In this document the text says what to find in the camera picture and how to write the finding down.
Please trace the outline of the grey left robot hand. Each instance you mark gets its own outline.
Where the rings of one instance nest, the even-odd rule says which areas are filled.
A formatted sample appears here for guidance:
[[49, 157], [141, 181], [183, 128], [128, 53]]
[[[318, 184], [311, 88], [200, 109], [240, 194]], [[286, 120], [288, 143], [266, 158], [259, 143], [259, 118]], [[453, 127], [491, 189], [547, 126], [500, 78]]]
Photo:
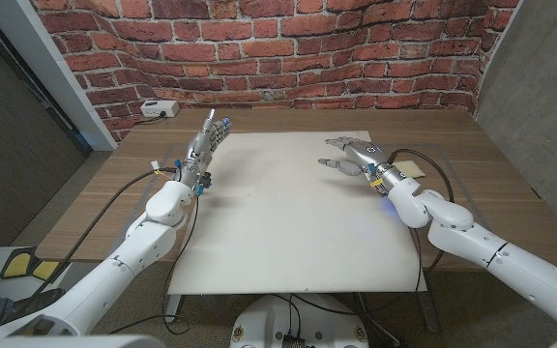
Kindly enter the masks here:
[[193, 190], [204, 181], [213, 153], [230, 134], [229, 118], [216, 119], [215, 113], [214, 108], [210, 110], [202, 129], [189, 143], [181, 166], [179, 181]]

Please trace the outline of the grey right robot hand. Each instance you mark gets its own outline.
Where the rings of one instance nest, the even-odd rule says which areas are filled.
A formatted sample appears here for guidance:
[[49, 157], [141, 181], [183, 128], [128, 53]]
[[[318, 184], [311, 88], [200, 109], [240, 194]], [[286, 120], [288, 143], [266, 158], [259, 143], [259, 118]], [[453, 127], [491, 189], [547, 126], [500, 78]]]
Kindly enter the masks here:
[[327, 139], [325, 143], [339, 148], [347, 159], [319, 159], [319, 164], [337, 169], [348, 176], [364, 174], [370, 186], [382, 196], [388, 195], [391, 189], [406, 179], [406, 176], [390, 163], [381, 148], [370, 141], [340, 136]]

